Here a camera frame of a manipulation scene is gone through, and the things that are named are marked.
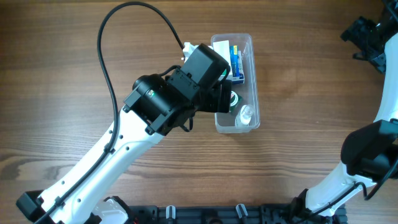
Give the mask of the dark green square box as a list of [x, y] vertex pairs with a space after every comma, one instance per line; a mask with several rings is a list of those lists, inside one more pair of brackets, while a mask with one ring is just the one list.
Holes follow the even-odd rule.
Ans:
[[235, 91], [231, 92], [231, 101], [230, 101], [230, 106], [229, 106], [229, 113], [233, 114], [236, 109], [239, 107], [241, 104], [243, 98], [241, 95], [237, 94]]

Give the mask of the white Hansaplast box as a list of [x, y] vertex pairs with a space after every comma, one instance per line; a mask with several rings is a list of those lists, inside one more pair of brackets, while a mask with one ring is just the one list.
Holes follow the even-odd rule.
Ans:
[[230, 80], [233, 82], [233, 84], [243, 84], [244, 83], [244, 71], [243, 71], [243, 61], [242, 61], [241, 51], [239, 51], [239, 56], [240, 56], [239, 71], [241, 73], [241, 78], [234, 78], [232, 75]]

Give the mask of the white spray bottle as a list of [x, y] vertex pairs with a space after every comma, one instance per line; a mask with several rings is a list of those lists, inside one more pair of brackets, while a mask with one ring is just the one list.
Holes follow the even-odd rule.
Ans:
[[235, 126], [236, 127], [249, 126], [253, 115], [254, 115], [253, 105], [243, 105], [235, 117]]

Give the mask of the blue medicine box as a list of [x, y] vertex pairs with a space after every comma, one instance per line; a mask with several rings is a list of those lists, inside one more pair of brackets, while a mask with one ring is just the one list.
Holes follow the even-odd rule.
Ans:
[[239, 71], [239, 48], [237, 45], [229, 46], [231, 70], [234, 78], [241, 78], [241, 73]]

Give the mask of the white green Panadol box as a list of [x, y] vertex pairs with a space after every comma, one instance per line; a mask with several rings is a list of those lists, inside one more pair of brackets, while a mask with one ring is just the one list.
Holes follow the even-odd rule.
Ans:
[[228, 76], [232, 75], [233, 71], [231, 68], [231, 54], [229, 49], [229, 41], [223, 40], [223, 41], [213, 42], [212, 46], [214, 48], [214, 51], [219, 55], [221, 55], [228, 62], [230, 69]]

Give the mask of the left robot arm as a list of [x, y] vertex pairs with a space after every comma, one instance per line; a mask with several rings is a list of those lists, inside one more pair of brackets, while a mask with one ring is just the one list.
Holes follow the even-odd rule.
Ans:
[[144, 75], [100, 140], [56, 184], [24, 192], [17, 208], [33, 223], [133, 223], [132, 210], [106, 191], [173, 128], [190, 131], [197, 111], [229, 110], [232, 83], [175, 72]]

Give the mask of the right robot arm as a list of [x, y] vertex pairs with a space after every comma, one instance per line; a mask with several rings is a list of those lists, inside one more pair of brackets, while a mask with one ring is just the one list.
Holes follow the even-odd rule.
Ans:
[[384, 75], [381, 104], [373, 123], [350, 133], [339, 164], [318, 185], [295, 197], [281, 215], [288, 223], [333, 223], [337, 210], [358, 192], [370, 200], [397, 178], [397, 0], [384, 1], [380, 20], [355, 20], [341, 35]]

